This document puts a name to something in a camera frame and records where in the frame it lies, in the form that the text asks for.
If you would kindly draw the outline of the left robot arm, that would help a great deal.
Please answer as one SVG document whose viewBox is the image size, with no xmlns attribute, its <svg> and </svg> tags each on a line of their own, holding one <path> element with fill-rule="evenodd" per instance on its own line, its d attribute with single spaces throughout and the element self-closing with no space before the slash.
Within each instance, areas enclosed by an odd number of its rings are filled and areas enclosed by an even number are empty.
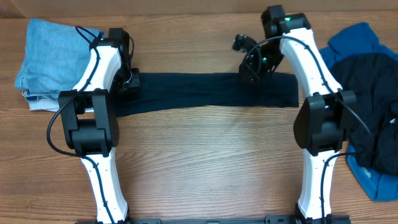
<svg viewBox="0 0 398 224">
<path fill-rule="evenodd" d="M 88 43 L 90 62 L 81 80 L 60 93 L 55 116 L 62 119 L 68 155 L 81 159 L 90 178 L 95 223 L 130 223 L 116 168 L 119 124 L 113 103 L 139 95 L 139 70 L 131 67 L 134 41 L 124 29 L 111 28 L 107 37 Z"/>
</svg>

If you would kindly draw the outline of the dark navy t-shirt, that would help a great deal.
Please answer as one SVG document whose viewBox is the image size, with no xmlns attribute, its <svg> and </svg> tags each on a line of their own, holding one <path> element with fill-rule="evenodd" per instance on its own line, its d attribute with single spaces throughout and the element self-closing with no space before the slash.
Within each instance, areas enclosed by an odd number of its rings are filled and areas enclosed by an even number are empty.
<svg viewBox="0 0 398 224">
<path fill-rule="evenodd" d="M 137 99 L 113 101 L 117 117 L 151 111 L 215 106 L 299 106 L 296 77 L 276 73 L 258 83 L 241 83 L 236 73 L 141 73 Z"/>
</svg>

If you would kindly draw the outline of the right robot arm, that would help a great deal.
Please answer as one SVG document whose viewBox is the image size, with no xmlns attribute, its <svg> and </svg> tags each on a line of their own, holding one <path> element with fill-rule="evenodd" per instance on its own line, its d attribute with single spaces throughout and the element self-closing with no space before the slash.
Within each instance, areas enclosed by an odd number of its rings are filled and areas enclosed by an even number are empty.
<svg viewBox="0 0 398 224">
<path fill-rule="evenodd" d="M 305 98 L 294 121 L 294 137 L 303 152 L 302 190 L 295 214 L 284 223 L 350 223 L 331 211 L 330 192 L 336 159 L 342 156 L 355 113 L 356 95 L 345 91 L 331 75 L 303 13 L 287 15 L 281 5 L 261 15 L 265 39 L 238 34 L 235 51 L 245 53 L 239 79 L 255 84 L 272 75 L 283 58 L 291 64 Z"/>
</svg>

